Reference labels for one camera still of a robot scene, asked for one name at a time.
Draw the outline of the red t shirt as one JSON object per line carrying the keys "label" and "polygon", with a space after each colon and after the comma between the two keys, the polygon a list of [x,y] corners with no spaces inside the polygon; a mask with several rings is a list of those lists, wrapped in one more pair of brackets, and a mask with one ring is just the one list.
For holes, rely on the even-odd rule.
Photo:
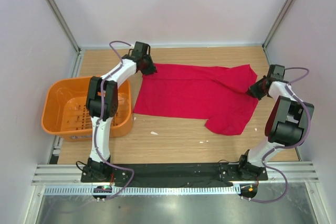
{"label": "red t shirt", "polygon": [[158,64],[143,76],[134,106],[137,114],[202,119],[213,133],[240,135],[258,100],[247,94],[257,80],[250,65],[201,67]]}

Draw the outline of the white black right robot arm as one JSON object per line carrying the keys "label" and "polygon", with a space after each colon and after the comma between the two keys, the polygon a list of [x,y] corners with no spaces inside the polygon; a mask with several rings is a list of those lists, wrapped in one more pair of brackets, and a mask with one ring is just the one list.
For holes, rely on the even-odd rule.
{"label": "white black right robot arm", "polygon": [[301,145],[311,126],[314,105],[304,102],[284,79],[287,68],[270,65],[267,75],[249,87],[247,94],[261,100],[268,96],[275,105],[265,126],[265,139],[240,156],[236,172],[243,180],[260,178],[267,162],[282,150]]}

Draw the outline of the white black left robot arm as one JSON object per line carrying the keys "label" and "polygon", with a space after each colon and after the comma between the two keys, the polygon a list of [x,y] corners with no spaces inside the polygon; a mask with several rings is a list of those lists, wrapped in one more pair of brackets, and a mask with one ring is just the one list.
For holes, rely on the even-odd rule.
{"label": "white black left robot arm", "polygon": [[129,171],[110,163],[110,127],[118,109],[118,88],[132,75],[141,72],[149,75],[157,72],[150,52],[150,45],[143,42],[135,42],[131,45],[120,41],[121,44],[130,46],[123,57],[116,51],[113,44],[110,48],[119,58],[119,63],[108,73],[101,77],[93,76],[89,81],[86,109],[92,123],[92,148],[87,164],[82,168],[81,181],[107,182],[112,178],[114,169]]}

